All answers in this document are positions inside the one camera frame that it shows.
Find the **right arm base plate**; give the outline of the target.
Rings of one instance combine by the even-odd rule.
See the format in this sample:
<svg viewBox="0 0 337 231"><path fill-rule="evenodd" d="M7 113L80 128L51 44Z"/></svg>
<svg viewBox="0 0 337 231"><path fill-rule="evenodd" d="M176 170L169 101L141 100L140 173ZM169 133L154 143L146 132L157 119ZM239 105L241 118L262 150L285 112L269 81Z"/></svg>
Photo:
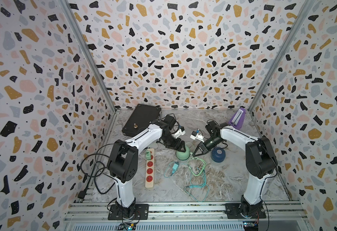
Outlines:
<svg viewBox="0 0 337 231"><path fill-rule="evenodd" d="M266 218L262 203L249 205L247 202L225 204L225 214L228 219Z"/></svg>

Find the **beige red power strip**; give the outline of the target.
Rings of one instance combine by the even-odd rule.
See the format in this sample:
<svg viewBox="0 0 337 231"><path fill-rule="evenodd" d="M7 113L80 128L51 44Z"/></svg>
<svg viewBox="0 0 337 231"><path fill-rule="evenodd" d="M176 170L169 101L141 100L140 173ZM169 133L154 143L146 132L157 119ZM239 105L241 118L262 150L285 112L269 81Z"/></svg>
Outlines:
<svg viewBox="0 0 337 231"><path fill-rule="evenodd" d="M154 172L155 172L155 150L149 148L146 151L152 152L152 160L146 160L146 176L145 176L145 188L152 189L154 187Z"/></svg>

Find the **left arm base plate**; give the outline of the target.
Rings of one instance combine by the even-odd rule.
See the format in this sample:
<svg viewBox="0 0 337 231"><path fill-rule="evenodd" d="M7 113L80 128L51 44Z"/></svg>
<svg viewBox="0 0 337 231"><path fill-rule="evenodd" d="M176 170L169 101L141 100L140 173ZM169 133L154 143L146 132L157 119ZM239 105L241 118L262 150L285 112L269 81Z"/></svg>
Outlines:
<svg viewBox="0 0 337 231"><path fill-rule="evenodd" d="M125 208L117 203L111 206L108 220L147 220L148 212L148 204L132 204L130 207Z"/></svg>

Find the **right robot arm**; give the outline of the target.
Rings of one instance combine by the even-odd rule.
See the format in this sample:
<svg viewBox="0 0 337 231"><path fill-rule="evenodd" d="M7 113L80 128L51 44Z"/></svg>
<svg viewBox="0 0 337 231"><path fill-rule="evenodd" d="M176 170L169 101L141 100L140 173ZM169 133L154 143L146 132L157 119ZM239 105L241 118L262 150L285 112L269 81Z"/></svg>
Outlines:
<svg viewBox="0 0 337 231"><path fill-rule="evenodd" d="M270 140L248 135L227 123L218 124L210 120L206 124L206 130L210 138L204 139L199 131L191 133L191 139L199 140L193 152L194 157L202 156L224 142L229 141L245 151L245 165L249 172L247 188L241 197L237 214L245 218L251 218L262 210L262 193L266 187L266 181L273 178L277 169L277 160Z"/></svg>

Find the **green USB charger plug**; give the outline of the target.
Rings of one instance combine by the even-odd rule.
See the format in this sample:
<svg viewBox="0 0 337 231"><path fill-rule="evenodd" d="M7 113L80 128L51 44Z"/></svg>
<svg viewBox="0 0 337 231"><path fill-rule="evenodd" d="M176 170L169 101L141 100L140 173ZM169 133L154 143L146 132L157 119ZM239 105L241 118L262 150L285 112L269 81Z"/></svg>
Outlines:
<svg viewBox="0 0 337 231"><path fill-rule="evenodd" d="M146 157L146 160L148 160L148 161L152 160L152 152L146 151L145 157Z"/></svg>

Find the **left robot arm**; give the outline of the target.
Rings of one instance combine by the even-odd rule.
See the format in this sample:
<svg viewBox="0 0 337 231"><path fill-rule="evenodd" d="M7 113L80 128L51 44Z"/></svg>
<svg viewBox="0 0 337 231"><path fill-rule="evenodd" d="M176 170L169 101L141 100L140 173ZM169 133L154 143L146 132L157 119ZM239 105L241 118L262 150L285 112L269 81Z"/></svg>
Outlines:
<svg viewBox="0 0 337 231"><path fill-rule="evenodd" d="M113 144L107 169L116 181L118 209L128 213L135 210L136 197L132 179L138 170L139 154L155 141L161 142L167 149L185 152L185 142L180 138L184 134L185 128L174 116L167 115L163 119L154 120L136 136L126 141L117 140Z"/></svg>

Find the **teal USB charger plug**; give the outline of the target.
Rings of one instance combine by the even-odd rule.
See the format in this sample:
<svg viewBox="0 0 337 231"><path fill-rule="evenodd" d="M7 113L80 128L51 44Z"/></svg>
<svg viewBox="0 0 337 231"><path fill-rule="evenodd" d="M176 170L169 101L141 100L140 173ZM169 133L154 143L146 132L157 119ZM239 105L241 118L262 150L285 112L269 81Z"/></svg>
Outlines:
<svg viewBox="0 0 337 231"><path fill-rule="evenodd" d="M178 167L179 167L179 163L178 162L174 162L174 164L172 166L172 171L171 171L172 175L177 171Z"/></svg>

